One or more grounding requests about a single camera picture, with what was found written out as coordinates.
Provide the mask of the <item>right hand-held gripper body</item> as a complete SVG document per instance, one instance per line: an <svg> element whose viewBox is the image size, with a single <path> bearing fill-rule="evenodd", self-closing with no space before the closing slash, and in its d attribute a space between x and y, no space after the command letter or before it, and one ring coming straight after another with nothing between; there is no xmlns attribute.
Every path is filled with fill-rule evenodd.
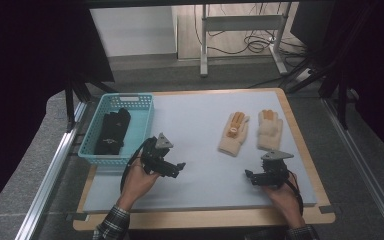
<svg viewBox="0 0 384 240"><path fill-rule="evenodd" d="M263 173L254 174L253 179L261 179L261 186L280 188L289 178L289 170L284 160L294 155L279 150L270 150L262 159Z"/></svg>

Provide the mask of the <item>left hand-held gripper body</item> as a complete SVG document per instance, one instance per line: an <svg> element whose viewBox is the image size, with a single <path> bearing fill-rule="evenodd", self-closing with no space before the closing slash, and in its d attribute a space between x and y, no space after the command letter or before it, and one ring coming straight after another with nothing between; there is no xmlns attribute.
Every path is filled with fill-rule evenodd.
<svg viewBox="0 0 384 240"><path fill-rule="evenodd" d="M157 137L148 138L143 144L141 162L147 174L156 172L162 177L172 172L180 172L177 165L164 160L165 155L173 147L173 144L160 133Z"/></svg>

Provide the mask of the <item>teal plastic basket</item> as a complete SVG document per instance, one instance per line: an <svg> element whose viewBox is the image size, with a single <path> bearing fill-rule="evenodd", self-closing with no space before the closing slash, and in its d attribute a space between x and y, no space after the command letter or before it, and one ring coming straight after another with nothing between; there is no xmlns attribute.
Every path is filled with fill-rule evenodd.
<svg viewBox="0 0 384 240"><path fill-rule="evenodd" d="M96 155L95 146L101 132L104 116L125 108L131 115L124 145L118 155ZM139 146L150 136L153 120L153 95L104 94L83 138L78 155L94 165L125 165Z"/></svg>

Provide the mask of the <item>beige and orange glove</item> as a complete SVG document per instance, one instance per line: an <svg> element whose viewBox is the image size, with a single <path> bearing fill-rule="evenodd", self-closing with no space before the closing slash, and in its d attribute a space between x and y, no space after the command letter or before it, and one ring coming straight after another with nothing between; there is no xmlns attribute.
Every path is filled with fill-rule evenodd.
<svg viewBox="0 0 384 240"><path fill-rule="evenodd" d="M231 113L224 127L218 149L236 157L248 133L249 117L243 112Z"/></svg>
<svg viewBox="0 0 384 240"><path fill-rule="evenodd" d="M257 146L263 150L278 150L283 132L283 120L273 110L262 110L259 113Z"/></svg>

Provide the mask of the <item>black glove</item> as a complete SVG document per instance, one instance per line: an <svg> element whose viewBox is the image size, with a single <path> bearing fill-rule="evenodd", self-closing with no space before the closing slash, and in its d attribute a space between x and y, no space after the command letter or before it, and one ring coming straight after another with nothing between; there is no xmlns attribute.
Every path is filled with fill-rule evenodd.
<svg viewBox="0 0 384 240"><path fill-rule="evenodd" d="M123 146L130 120L131 115L125 108L106 114L103 122L102 141L108 145Z"/></svg>
<svg viewBox="0 0 384 240"><path fill-rule="evenodd" d="M104 143L102 141L102 137L103 137L102 130L103 130L103 123L102 123L100 135L96 142L95 154L96 155L118 155L121 147L108 145Z"/></svg>

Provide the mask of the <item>person's right hand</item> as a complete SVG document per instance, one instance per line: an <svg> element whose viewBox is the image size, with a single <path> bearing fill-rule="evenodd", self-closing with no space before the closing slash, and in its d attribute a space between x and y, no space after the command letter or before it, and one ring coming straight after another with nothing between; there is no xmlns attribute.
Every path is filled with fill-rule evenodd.
<svg viewBox="0 0 384 240"><path fill-rule="evenodd" d="M291 229L301 228L306 225L300 213L298 200L289 186L284 184L279 189L263 186L262 190L267 194L273 206L285 218Z"/></svg>

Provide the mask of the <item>person's left hand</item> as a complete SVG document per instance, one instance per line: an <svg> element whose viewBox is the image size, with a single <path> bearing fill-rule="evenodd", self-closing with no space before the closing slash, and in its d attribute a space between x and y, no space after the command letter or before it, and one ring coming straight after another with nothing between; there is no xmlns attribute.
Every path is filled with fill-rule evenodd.
<svg viewBox="0 0 384 240"><path fill-rule="evenodd" d="M123 190L117 200L117 207L130 211L134 203L144 196L155 184L160 175L147 174L139 158L136 158L125 178Z"/></svg>

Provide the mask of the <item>light grey table mat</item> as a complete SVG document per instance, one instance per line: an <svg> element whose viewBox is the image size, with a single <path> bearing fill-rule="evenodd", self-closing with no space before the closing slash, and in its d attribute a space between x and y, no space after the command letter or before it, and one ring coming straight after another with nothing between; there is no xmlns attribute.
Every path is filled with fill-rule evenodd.
<svg viewBox="0 0 384 240"><path fill-rule="evenodd" d="M260 173L264 152L257 148L258 113L286 118L275 91L163 95L154 98L151 134L163 133L174 145L166 160L184 169L176 178L160 177L136 201L134 210L233 209L268 206L270 201L245 171ZM248 135L237 156L218 150L231 113L249 116Z"/></svg>

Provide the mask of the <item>black metal stand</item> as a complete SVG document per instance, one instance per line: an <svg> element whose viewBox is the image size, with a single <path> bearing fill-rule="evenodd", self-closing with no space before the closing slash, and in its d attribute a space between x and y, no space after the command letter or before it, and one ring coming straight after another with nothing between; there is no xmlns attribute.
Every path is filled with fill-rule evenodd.
<svg viewBox="0 0 384 240"><path fill-rule="evenodd" d="M318 90L321 98L330 98L335 90L337 90L337 108L336 116L340 125L347 130L346 123L346 104L347 104L347 81L343 75L342 67L344 66L344 53L337 53L333 59L323 68L317 70L309 77L292 87L284 87L286 93L295 93L316 80L325 78Z"/></svg>

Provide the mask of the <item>white power strip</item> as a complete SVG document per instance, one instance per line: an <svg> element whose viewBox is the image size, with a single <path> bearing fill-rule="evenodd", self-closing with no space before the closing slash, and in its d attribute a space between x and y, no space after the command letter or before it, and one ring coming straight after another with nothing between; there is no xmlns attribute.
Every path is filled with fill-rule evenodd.
<svg viewBox="0 0 384 240"><path fill-rule="evenodd" d="M310 68L305 68L298 76L295 78L296 82L302 82L312 75L313 71Z"/></svg>

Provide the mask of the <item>black tripod stand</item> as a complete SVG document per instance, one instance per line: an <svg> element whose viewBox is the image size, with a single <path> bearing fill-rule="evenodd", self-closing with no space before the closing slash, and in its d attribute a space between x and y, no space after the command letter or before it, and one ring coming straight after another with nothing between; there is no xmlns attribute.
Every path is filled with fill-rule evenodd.
<svg viewBox="0 0 384 240"><path fill-rule="evenodd" d="M75 127L75 109L74 109L74 97L82 103L87 103L91 100L91 93L86 86L87 83L103 90L107 93L116 93L116 90L107 86L91 77L85 77L81 75L73 75L66 80L65 86L65 101L66 101L66 113L67 113L67 132L71 132Z"/></svg>

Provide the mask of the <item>white cabinet panel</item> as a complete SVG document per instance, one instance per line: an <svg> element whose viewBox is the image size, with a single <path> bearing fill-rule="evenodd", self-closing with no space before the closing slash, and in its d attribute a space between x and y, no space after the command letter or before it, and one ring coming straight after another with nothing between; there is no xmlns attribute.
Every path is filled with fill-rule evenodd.
<svg viewBox="0 0 384 240"><path fill-rule="evenodd" d="M90 12L108 57L177 52L177 20L171 6Z"/></svg>

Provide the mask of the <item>black curtain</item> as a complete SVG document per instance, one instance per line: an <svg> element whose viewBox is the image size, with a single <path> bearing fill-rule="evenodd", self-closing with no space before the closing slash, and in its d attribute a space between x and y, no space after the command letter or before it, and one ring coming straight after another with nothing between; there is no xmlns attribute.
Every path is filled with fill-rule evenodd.
<svg viewBox="0 0 384 240"><path fill-rule="evenodd" d="M0 193L73 81L112 81L85 0L0 0Z"/></svg>
<svg viewBox="0 0 384 240"><path fill-rule="evenodd" d="M332 23L341 26L371 1L376 6L347 54L345 70L359 95L356 110L384 142L384 0L336 0Z"/></svg>

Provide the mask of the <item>white metal desk frame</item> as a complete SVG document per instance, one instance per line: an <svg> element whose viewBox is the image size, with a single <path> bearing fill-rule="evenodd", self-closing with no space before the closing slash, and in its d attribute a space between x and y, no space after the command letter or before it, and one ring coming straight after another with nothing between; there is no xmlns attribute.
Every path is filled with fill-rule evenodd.
<svg viewBox="0 0 384 240"><path fill-rule="evenodd" d="M292 4L287 3L282 13L277 15L248 15L248 16L208 16L207 4L202 6L201 17L201 51L200 76L208 76L207 33L209 31L250 31L274 30L276 35L271 38L269 50L280 75L286 75L287 69L280 56L279 46Z"/></svg>

